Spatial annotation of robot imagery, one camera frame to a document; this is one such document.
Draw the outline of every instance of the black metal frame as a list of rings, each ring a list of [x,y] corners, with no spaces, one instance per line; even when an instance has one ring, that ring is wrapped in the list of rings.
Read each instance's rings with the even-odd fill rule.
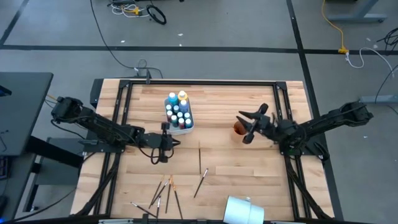
[[[246,85],[246,86],[269,86],[272,87],[273,92],[274,92],[274,100],[275,100],[275,107],[277,111],[277,117],[278,119],[283,119],[282,115],[282,107],[280,105],[280,98],[279,98],[279,90],[282,91],[282,95],[284,98],[284,104],[285,104],[285,109],[287,113],[287,119],[293,120],[292,116],[292,110],[290,108],[290,101],[289,101],[289,95],[287,93],[287,85],[286,82],[262,82],[262,81],[223,81],[223,80],[151,80],[151,84],[158,84],[158,85]],[[122,122],[121,124],[126,124],[127,121],[127,115],[129,111],[129,105],[130,105],[130,99],[131,99],[131,92],[132,92],[132,87],[133,85],[145,85],[146,80],[139,80],[139,79],[132,79],[132,80],[120,80],[119,82],[119,89],[118,89],[118,94],[116,97],[116,102],[115,102],[115,107],[114,107],[114,113],[113,113],[113,121],[117,121],[118,113],[119,113],[119,107],[120,107],[120,102],[121,102],[121,97],[122,97],[122,92],[125,87],[127,87],[127,95],[126,95],[126,102],[124,105],[124,110],[123,110],[123,116],[122,116]],[[103,167],[101,171],[101,180],[100,183],[103,181],[104,176],[108,172],[108,167],[109,167],[109,158],[110,158],[110,153],[105,154],[104,162],[103,162]],[[121,158],[121,154],[117,153],[115,155],[115,161],[119,163]],[[289,156],[284,156],[285,159],[285,165],[287,166],[287,163],[290,163],[290,157]],[[296,168],[297,168],[297,174],[300,179],[300,181],[303,183],[305,186],[305,179],[304,179],[304,173],[302,169],[302,163],[300,160],[300,156],[295,156],[295,161],[296,161]],[[105,214],[109,215],[111,214],[112,210],[112,204],[113,204],[113,197],[114,197],[114,191],[116,188],[116,179],[117,176],[115,175],[111,181],[111,185],[109,188],[109,194],[108,194],[108,200],[106,202],[106,211]],[[293,180],[287,175],[288,179],[288,184],[289,184],[289,193],[290,193],[290,199],[292,203],[292,211],[294,215],[294,219],[298,220],[300,218],[300,212],[299,212],[299,206],[297,205],[297,196],[295,193],[295,184]],[[311,211],[308,202],[306,199],[303,197],[303,204],[304,204],[304,212],[305,212],[305,218],[311,218]],[[100,211],[100,206],[101,206],[101,197],[98,199],[95,209],[94,209],[94,214],[97,215],[99,214]],[[169,220],[173,221],[175,223],[180,223],[180,222],[185,222],[185,220]]]

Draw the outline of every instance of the paint brush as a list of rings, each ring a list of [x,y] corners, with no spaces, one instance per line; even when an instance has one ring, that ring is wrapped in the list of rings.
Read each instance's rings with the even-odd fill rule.
[[[154,197],[153,197],[152,200],[150,201],[149,208],[154,204],[155,196],[156,196],[156,194],[157,194],[157,191],[159,190],[160,185],[161,185],[162,182],[163,182],[163,179],[164,179],[164,175],[162,176],[162,179],[160,180],[159,185],[157,186],[157,189],[156,189],[156,192],[155,192],[155,194],[154,194]]]
[[[166,201],[166,214],[167,214],[167,208],[169,207],[169,197],[170,197],[170,189],[173,184],[173,176],[170,176],[170,183],[169,183],[169,192],[167,192],[167,201]]]
[[[198,193],[198,191],[199,191],[199,188],[200,188],[200,186],[201,186],[201,183],[203,182],[203,179],[206,177],[207,171],[209,171],[209,168],[206,169],[205,173],[203,174],[203,177],[201,177],[199,186],[198,186],[197,191],[195,192],[195,195],[193,196],[193,198],[195,198],[195,197],[197,196],[197,193]]]
[[[173,182],[173,189],[174,189],[175,199],[176,199],[177,205],[178,205],[178,210],[180,211],[180,216],[181,216],[181,219],[182,219],[182,212],[181,212],[180,202],[178,201],[177,191],[175,189],[174,182]]]
[[[132,204],[133,206],[135,206],[135,207],[137,207],[137,208],[141,209],[142,211],[144,211],[144,212],[148,213],[149,215],[152,215],[153,217],[157,218],[157,216],[155,216],[155,215],[154,215],[154,214],[152,214],[151,212],[148,212],[147,210],[145,210],[145,209],[144,209],[144,208],[142,208],[141,206],[139,206],[139,205],[135,204],[134,202],[130,202],[130,204]]]
[[[164,188],[166,187],[166,185],[167,185],[168,183],[169,183],[169,180],[167,180],[166,183],[164,183],[162,189],[159,191],[159,193],[158,193],[157,196],[155,197],[155,200],[152,202],[152,204],[154,204],[155,201],[156,201],[156,199],[157,199],[158,197],[160,197],[160,195],[162,194]]]
[[[157,217],[159,217],[160,198],[161,198],[161,196],[159,196],[159,200],[157,201],[156,223],[157,223]]]

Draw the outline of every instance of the black desk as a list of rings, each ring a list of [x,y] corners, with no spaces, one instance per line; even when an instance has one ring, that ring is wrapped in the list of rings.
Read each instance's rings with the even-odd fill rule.
[[[83,161],[31,136],[52,77],[51,73],[0,72],[0,85],[12,91],[11,96],[0,97],[0,132],[5,132],[1,137],[6,145],[0,146],[0,156],[12,156],[10,177],[0,180],[0,193],[8,199],[4,220],[15,217],[37,154],[73,167]]]

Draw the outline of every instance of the concrete floor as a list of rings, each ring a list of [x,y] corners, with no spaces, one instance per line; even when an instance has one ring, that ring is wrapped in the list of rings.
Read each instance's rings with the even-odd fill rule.
[[[98,22],[108,45],[178,47],[272,47],[296,49],[295,37],[285,1],[201,0],[179,3],[176,0],[155,4],[167,16],[161,26],[148,19],[116,16],[107,1],[93,0]],[[292,0],[305,49],[340,47],[340,35],[320,14],[322,1]],[[22,0],[0,1],[0,34],[8,27]],[[327,13],[352,11],[361,4],[328,1]],[[386,13],[382,24],[343,24],[346,46],[383,49],[375,43],[396,28],[398,2],[380,1],[372,10]],[[103,46],[89,0],[29,0],[5,45]],[[255,52],[115,52],[130,66],[144,58],[148,66],[162,70],[165,78],[214,78],[242,80],[301,80],[304,75],[298,54]],[[375,95],[388,74],[378,57],[364,57],[363,69],[351,68],[343,55],[307,54],[308,66],[321,114],[357,100]],[[360,63],[352,55],[353,63]],[[389,56],[392,66],[398,56]],[[72,96],[88,105],[94,78],[135,75],[117,64],[107,51],[0,50],[0,70],[10,72],[52,72],[49,93]],[[398,94],[397,78],[389,79],[382,94]],[[395,223],[398,210],[398,116],[386,106],[369,106],[374,119],[358,128],[342,127],[327,132],[338,193],[345,220],[368,223]],[[34,136],[68,137],[73,135],[50,125],[50,108],[44,105]],[[76,126],[65,127],[84,134]],[[44,207],[63,197],[73,186],[45,186],[39,189],[35,205]],[[68,215],[70,195],[60,205],[35,218]]]

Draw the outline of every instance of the yellow cable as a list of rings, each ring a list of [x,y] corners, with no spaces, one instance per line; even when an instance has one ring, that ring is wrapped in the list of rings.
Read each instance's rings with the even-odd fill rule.
[[[53,99],[53,100],[57,101],[57,99],[56,99],[54,96],[52,96],[52,95],[49,95],[49,94],[47,94],[47,96],[48,96],[48,97],[50,97],[51,99]]]
[[[337,27],[337,26],[335,26],[333,23],[331,23],[331,22],[328,20],[328,18],[326,18],[326,16],[325,16],[325,13],[324,13],[325,2],[326,2],[326,0],[323,0],[323,3],[322,3],[322,16],[323,16],[323,18],[324,18],[333,28],[335,28],[336,30],[340,31],[340,33],[341,33],[341,48],[338,49],[338,52],[341,53],[341,54],[348,53],[349,50],[344,46],[344,33],[343,33],[343,31],[342,31],[339,27]]]

